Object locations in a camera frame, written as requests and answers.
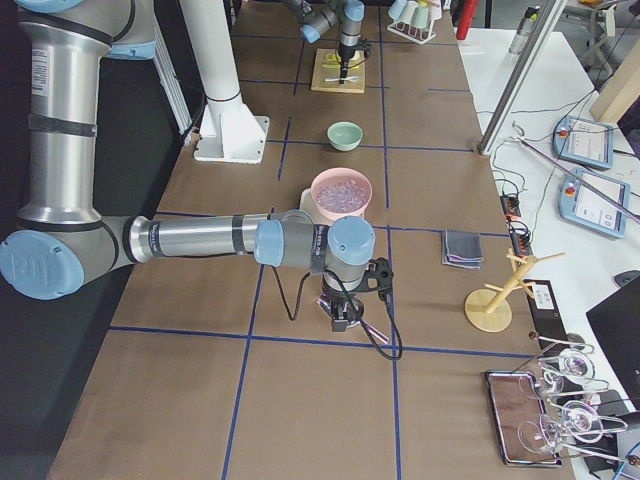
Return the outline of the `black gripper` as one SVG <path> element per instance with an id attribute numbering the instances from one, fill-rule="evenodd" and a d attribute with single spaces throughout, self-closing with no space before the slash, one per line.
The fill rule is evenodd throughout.
<path id="1" fill-rule="evenodd" d="M 339 84 L 343 85 L 345 83 L 345 79 L 348 74 L 348 66 L 349 62 L 355 55 L 355 46 L 354 45 L 346 45 L 344 43 L 338 44 L 337 56 L 340 60 L 340 75 L 339 75 Z"/>
<path id="2" fill-rule="evenodd" d="M 348 316 L 362 316 L 363 303 L 351 292 L 345 293 L 340 287 L 334 289 L 326 280 L 322 281 L 321 308 L 331 316 L 333 332 L 345 332 Z"/>

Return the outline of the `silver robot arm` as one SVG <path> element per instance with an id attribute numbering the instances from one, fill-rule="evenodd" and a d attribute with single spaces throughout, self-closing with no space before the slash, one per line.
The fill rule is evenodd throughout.
<path id="1" fill-rule="evenodd" d="M 365 16 L 362 1 L 325 1 L 317 10 L 307 1 L 286 0 L 283 4 L 296 18 L 300 32 L 310 44 L 319 40 L 332 27 L 339 25 L 337 55 L 339 57 L 340 85 L 345 83 L 349 71 L 349 62 L 361 45 L 361 26 Z"/>
<path id="2" fill-rule="evenodd" d="M 253 255 L 257 263 L 304 268 L 296 310 L 309 275 L 322 275 L 319 303 L 333 331 L 360 324 L 355 292 L 374 290 L 375 234 L 361 214 L 332 226 L 299 210 L 284 214 L 149 220 L 103 217 L 93 207 L 100 61 L 155 56 L 154 1 L 15 1 L 32 46 L 29 202 L 18 217 L 26 229 L 1 242 L 1 274 L 38 300 L 69 295 L 121 266 L 154 258 Z M 309 41 L 341 27 L 346 68 L 359 40 L 364 5 L 329 1 L 314 12 L 284 2 Z M 205 94 L 205 161 L 256 164 L 270 120 L 243 102 L 222 1 L 180 1 Z"/>

